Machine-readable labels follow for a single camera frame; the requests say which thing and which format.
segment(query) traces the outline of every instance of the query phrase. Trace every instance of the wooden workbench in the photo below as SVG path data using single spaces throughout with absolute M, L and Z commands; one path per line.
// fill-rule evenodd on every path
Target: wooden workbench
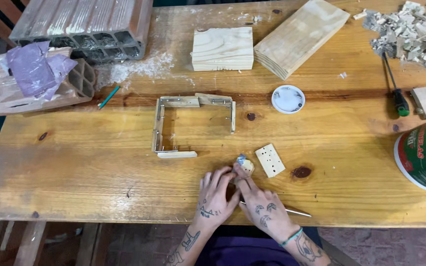
M 404 3 L 330 2 L 351 15 L 363 8 L 389 13 Z M 303 3 L 155 8 L 146 60 L 171 57 L 156 73 L 129 76 L 120 84 L 130 82 L 129 88 L 120 89 L 101 111 L 97 102 L 116 84 L 86 104 L 6 118 L 0 134 L 0 219 L 188 223 L 200 178 L 231 165 L 242 152 L 256 165 L 253 179 L 259 187 L 313 215 L 292 216 L 302 225 L 426 227 L 426 191 L 408 181 L 393 158 L 399 134 L 425 121 L 396 116 L 386 71 L 369 44 L 377 33 L 364 29 L 362 20 L 350 19 L 286 81 L 258 63 L 242 73 L 191 70 L 195 28 L 241 27 L 260 16 L 250 25 L 256 44 Z M 390 64 L 404 91 L 426 86 L 423 67 Z M 272 107 L 272 91 L 284 84 L 305 93 L 306 104 L 296 114 Z M 171 108 L 164 145 L 195 150 L 198 157 L 159 159 L 150 149 L 156 99 L 195 92 L 232 96 L 236 132 L 229 133 L 227 109 Z M 266 177 L 254 155 L 269 143 L 286 167 L 275 178 Z M 310 176 L 291 177 L 299 166 L 309 167 Z M 237 208 L 226 223 L 248 221 Z

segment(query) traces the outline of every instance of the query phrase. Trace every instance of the tattoo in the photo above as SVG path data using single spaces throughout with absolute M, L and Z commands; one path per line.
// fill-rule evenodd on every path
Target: tattoo
M 182 257 L 180 256 L 180 253 L 178 251 L 174 251 L 172 252 L 172 254 L 170 254 L 167 257 L 167 262 L 166 262 L 166 266 L 175 266 L 179 263 L 182 263 L 184 260 L 182 259 Z
M 269 203 L 269 205 L 267 206 L 267 211 L 271 213 L 272 209 L 276 210 L 277 208 L 275 207 L 274 203 Z
M 185 236 L 187 237 L 187 240 L 182 242 L 182 246 L 185 248 L 185 251 L 189 251 L 193 244 L 195 244 L 197 238 L 200 236 L 200 231 L 198 231 L 194 236 L 190 235 L 190 233 L 187 231 Z
M 259 210 L 263 209 L 264 207 L 262 205 L 257 205 L 256 206 L 256 213 L 259 215 Z
M 339 261 L 337 261 L 333 257 L 331 257 L 331 256 L 329 256 L 329 257 L 330 257 L 331 263 L 328 264 L 327 266 L 344 266 L 344 264 L 340 263 Z
M 269 215 L 264 215 L 261 217 L 261 224 L 267 228 L 267 223 L 266 221 L 271 220 L 271 218 L 269 217 Z
M 317 257 L 323 256 L 323 253 L 319 247 L 318 254 L 313 252 L 312 245 L 314 245 L 314 243 L 304 233 L 300 233 L 295 239 L 295 242 L 297 243 L 297 248 L 300 252 L 300 255 L 307 258 L 310 262 L 314 262 Z
M 200 209 L 200 214 L 201 214 L 203 217 L 206 217 L 206 218 L 210 218 L 210 215 L 213 215 L 213 216 L 214 216 L 214 214 L 213 214 L 213 210 L 210 210 L 209 212 L 205 211 L 205 206 L 202 206 L 202 208 Z

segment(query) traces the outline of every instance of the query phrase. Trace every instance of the hand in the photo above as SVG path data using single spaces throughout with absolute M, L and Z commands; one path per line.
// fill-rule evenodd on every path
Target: hand
M 225 166 L 214 174 L 208 172 L 200 180 L 200 196 L 193 223 L 203 229 L 216 230 L 233 213 L 240 201 L 237 190 L 229 202 L 226 201 L 226 188 L 231 179 L 237 176 L 231 173 L 231 167 Z
M 234 171 L 238 173 L 235 184 L 246 203 L 239 206 L 249 221 L 280 244 L 300 230 L 300 226 L 290 220 L 276 193 L 260 190 L 238 163 L 234 164 Z

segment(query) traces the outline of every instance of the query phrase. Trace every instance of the forearm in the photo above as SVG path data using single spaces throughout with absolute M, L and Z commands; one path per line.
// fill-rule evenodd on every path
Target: forearm
M 191 224 L 182 242 L 167 258 L 167 266 L 193 266 L 214 230 Z
M 322 248 L 317 246 L 304 232 L 283 246 L 301 266 L 339 266 L 331 261 Z

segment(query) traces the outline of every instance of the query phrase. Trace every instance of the bracelet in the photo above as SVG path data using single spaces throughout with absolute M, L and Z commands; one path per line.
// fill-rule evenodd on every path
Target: bracelet
M 296 238 L 301 232 L 303 231 L 303 227 L 301 227 L 300 226 L 300 230 L 298 231 L 298 232 L 296 232 L 293 236 L 291 236 L 289 239 L 287 239 L 286 241 L 284 241 L 284 243 L 282 243 L 282 244 L 279 244 L 279 247 L 283 247 L 283 246 L 285 246 L 285 245 L 287 245 L 287 243 L 290 241 L 290 240 L 292 240 L 292 239 L 294 239 L 294 238 Z

